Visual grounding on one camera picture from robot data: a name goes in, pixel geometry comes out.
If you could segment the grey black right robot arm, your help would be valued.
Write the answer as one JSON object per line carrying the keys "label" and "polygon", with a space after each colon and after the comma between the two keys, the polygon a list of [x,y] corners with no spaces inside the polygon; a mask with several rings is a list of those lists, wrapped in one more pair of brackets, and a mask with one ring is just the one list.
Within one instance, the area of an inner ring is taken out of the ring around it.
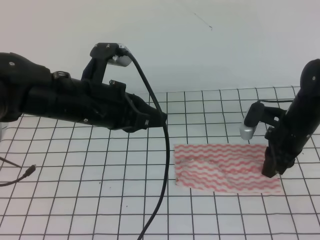
{"label": "grey black right robot arm", "polygon": [[272,178],[291,168],[320,125],[320,60],[308,62],[300,76],[300,90],[289,108],[269,127],[262,175]]}

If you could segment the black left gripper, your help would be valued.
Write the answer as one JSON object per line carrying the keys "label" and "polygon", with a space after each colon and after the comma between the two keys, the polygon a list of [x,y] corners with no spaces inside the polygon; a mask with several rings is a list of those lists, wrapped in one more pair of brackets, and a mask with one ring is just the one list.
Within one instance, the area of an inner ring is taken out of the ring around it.
{"label": "black left gripper", "polygon": [[129,60],[123,60],[124,50],[118,43],[96,44],[80,80],[71,78],[67,72],[54,72],[55,97],[49,105],[50,117],[128,133],[162,127],[167,120],[166,113],[126,93],[124,83],[114,80],[103,83],[108,64],[122,67],[130,64]]}

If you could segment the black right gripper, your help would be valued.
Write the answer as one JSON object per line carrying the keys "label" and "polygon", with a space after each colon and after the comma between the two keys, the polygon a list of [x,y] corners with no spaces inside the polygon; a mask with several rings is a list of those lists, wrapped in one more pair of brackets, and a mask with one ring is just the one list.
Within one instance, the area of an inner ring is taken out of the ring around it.
{"label": "black right gripper", "polygon": [[291,168],[311,135],[318,127],[318,101],[295,99],[288,110],[279,109],[279,118],[265,135],[268,146],[264,152],[261,174],[272,178]]}

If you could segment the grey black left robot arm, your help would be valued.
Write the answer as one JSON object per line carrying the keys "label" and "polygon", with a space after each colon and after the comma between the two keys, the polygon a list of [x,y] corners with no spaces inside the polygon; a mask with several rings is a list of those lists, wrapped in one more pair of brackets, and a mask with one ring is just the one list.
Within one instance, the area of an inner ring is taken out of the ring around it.
{"label": "grey black left robot arm", "polygon": [[98,43],[81,79],[68,72],[51,72],[15,54],[0,55],[0,120],[16,121],[22,114],[123,130],[162,127],[167,114],[127,93],[126,85],[103,83],[107,65],[127,67],[135,59],[118,43]]}

